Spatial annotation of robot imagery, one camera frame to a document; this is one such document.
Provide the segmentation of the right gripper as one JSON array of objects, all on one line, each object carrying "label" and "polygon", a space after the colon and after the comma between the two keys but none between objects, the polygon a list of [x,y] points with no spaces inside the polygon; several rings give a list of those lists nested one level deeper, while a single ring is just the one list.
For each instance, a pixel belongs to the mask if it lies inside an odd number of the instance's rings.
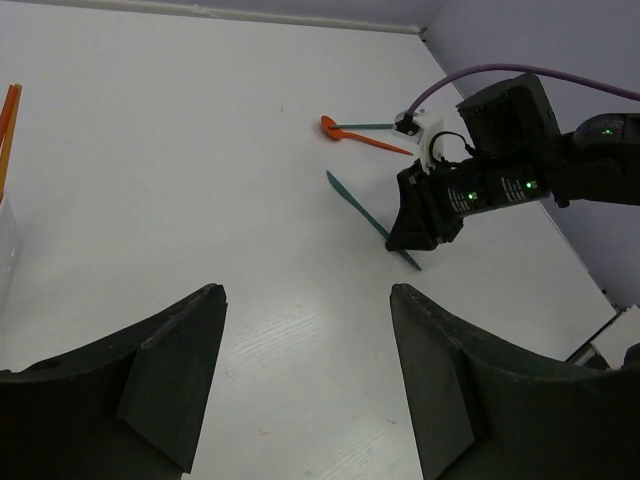
[{"label": "right gripper", "polygon": [[387,251],[433,251],[452,242],[463,219],[545,196],[545,178],[531,161],[467,159],[424,170],[420,162],[397,175],[400,206]]}]

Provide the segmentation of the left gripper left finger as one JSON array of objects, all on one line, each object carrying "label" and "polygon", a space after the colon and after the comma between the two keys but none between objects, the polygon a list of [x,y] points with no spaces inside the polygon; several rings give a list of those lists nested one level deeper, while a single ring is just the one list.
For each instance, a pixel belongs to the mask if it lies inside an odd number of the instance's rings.
[{"label": "left gripper left finger", "polygon": [[208,284],[100,340],[2,371],[2,478],[190,473],[225,318],[225,290]]}]

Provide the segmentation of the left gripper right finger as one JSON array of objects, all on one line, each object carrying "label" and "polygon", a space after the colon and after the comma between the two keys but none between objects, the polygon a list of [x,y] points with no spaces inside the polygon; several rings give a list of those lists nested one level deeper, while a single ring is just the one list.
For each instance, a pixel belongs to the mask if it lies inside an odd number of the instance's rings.
[{"label": "left gripper right finger", "polygon": [[390,308],[426,479],[635,479],[639,349],[618,369],[538,355],[408,284]]}]

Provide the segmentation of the teal plastic knife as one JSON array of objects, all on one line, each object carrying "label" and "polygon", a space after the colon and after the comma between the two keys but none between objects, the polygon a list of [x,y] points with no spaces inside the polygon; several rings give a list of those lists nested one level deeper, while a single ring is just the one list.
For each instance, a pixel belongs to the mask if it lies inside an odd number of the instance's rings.
[{"label": "teal plastic knife", "polygon": [[[358,211],[369,224],[384,238],[388,240],[390,233],[358,202],[358,200],[346,189],[346,187],[330,172],[326,172],[326,177],[334,191],[356,211]],[[418,262],[405,250],[398,250],[397,254],[404,259],[415,270],[421,271]]]}]

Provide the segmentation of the teal plastic chopstick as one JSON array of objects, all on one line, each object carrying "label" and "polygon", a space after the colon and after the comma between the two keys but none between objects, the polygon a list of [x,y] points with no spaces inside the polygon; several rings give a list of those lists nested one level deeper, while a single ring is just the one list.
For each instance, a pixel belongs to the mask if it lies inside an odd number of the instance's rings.
[{"label": "teal plastic chopstick", "polygon": [[394,124],[332,124],[328,128],[332,130],[392,130]]}]

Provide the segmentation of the orange plastic spoon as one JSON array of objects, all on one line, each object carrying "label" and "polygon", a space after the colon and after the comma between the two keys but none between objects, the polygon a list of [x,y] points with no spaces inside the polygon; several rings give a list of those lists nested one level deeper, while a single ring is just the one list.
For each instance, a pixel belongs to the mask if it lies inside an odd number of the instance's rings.
[{"label": "orange plastic spoon", "polygon": [[348,132],[338,127],[338,124],[329,116],[322,115],[320,117],[320,126],[322,132],[331,140],[340,141],[340,140],[354,140],[366,145],[370,145],[376,148],[380,148],[383,150],[391,151],[394,153],[409,155],[412,153],[408,150],[402,149],[395,145],[391,145],[388,143],[384,143],[373,138],[369,138],[357,133]]}]

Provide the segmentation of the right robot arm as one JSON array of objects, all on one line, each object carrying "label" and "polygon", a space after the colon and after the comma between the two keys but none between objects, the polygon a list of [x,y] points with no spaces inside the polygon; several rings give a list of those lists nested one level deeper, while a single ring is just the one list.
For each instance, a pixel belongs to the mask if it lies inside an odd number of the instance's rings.
[{"label": "right robot arm", "polygon": [[397,176],[399,212],[389,251],[431,251],[452,242],[464,218],[553,197],[636,205],[639,116],[607,113],[562,133],[540,79],[524,73],[461,102],[469,158],[431,158]]}]

